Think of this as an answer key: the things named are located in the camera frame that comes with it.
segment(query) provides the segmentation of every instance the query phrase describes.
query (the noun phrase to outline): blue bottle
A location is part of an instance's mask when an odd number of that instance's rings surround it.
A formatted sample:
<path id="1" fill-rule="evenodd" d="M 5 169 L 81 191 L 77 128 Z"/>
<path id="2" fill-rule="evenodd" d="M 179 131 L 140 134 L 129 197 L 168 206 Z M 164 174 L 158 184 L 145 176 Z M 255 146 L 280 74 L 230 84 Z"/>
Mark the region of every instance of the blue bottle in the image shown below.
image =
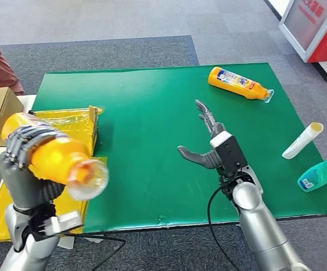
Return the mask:
<path id="1" fill-rule="evenodd" d="M 298 184 L 304 192 L 310 192 L 327 184 L 327 160 L 308 169 L 298 180 Z"/>

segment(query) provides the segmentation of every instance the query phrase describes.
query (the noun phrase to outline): bottle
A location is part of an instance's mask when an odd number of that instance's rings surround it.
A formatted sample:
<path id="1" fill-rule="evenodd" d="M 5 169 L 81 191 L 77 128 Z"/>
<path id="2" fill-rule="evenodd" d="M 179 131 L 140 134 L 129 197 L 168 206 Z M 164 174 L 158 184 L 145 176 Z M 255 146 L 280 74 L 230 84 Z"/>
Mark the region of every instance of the bottle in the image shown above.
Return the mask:
<path id="1" fill-rule="evenodd" d="M 292 159 L 314 138 L 319 136 L 322 130 L 324 130 L 324 125 L 321 123 L 310 123 L 298 138 L 285 149 L 282 156 L 285 159 Z"/>
<path id="2" fill-rule="evenodd" d="M 265 89 L 258 82 L 249 80 L 220 67 L 213 68 L 208 79 L 209 84 L 218 88 L 243 95 L 246 99 L 261 99 L 269 103 L 273 95 L 273 89 Z"/>
<path id="3" fill-rule="evenodd" d="M 15 113 L 3 125 L 1 137 L 6 139 L 23 125 L 55 129 L 33 115 Z M 109 172 L 104 163 L 91 159 L 88 149 L 78 140 L 58 134 L 60 136 L 38 146 L 28 168 L 39 178 L 67 185 L 68 192 L 76 200 L 94 198 L 107 186 Z"/>
<path id="4" fill-rule="evenodd" d="M 298 180 L 298 185 L 304 192 L 316 190 L 326 183 L 327 160 L 308 169 Z"/>

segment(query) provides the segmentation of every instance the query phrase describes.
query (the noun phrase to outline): green table mat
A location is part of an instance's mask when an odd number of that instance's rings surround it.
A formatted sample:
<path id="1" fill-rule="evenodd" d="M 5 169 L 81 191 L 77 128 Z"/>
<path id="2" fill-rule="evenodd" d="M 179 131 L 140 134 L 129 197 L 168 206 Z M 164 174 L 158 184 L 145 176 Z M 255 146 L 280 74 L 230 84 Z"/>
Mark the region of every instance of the green table mat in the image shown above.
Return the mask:
<path id="1" fill-rule="evenodd" d="M 210 149 L 195 99 L 237 137 L 276 218 L 327 215 L 327 185 L 307 194 L 296 183 L 322 161 L 313 143 L 292 160 L 281 156 L 304 127 L 270 67 L 220 66 L 274 89 L 275 95 L 264 104 L 210 86 L 207 77 L 213 66 L 47 73 L 33 110 L 105 108 L 95 155 L 108 157 L 110 180 L 89 202 L 84 232 L 207 222 L 207 202 L 218 187 L 217 173 L 184 160 L 176 150 Z M 223 195 L 212 202 L 212 218 L 237 221 Z"/>

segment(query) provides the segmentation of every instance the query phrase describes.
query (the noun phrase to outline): yellow bottle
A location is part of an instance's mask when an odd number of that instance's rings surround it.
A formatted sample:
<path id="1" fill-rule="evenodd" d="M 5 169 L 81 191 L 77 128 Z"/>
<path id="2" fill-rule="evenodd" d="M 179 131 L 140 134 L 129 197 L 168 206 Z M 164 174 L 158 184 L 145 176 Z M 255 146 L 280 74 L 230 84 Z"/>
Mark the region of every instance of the yellow bottle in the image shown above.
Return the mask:
<path id="1" fill-rule="evenodd" d="M 246 99 L 261 99 L 270 102 L 273 95 L 273 89 L 265 89 L 258 82 L 249 80 L 220 67 L 213 68 L 208 79 L 209 84 L 218 88 L 243 95 Z"/>
<path id="2" fill-rule="evenodd" d="M 16 113 L 7 119 L 1 137 L 6 139 L 23 125 L 53 128 L 33 115 Z M 39 178 L 67 185 L 68 192 L 77 200 L 94 198 L 105 189 L 109 181 L 109 172 L 105 164 L 91 159 L 84 144 L 68 136 L 38 146 L 32 154 L 28 168 Z"/>

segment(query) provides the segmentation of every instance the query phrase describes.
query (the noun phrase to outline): yellow plastic bag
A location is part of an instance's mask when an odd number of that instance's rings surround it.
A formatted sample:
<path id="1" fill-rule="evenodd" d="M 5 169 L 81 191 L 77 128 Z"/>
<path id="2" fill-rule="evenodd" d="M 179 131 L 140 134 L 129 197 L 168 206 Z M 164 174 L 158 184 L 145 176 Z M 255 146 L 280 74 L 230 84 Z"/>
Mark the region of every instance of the yellow plastic bag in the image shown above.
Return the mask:
<path id="1" fill-rule="evenodd" d="M 90 155 L 93 155 L 96 139 L 98 115 L 103 111 L 101 108 L 90 106 L 89 108 L 82 109 L 37 111 L 35 112 L 35 115 L 69 137 L 84 142 L 90 150 Z M 96 159 L 106 162 L 106 158 Z M 4 213 L 5 208 L 11 203 L 12 203 L 12 199 L 3 183 L 0 189 L 0 242 L 10 240 Z M 83 220 L 84 220 L 87 206 L 87 201 L 74 200 L 66 190 L 54 200 L 54 203 L 56 206 L 57 215 L 78 210 Z M 71 232 L 81 233 L 82 227 Z"/>

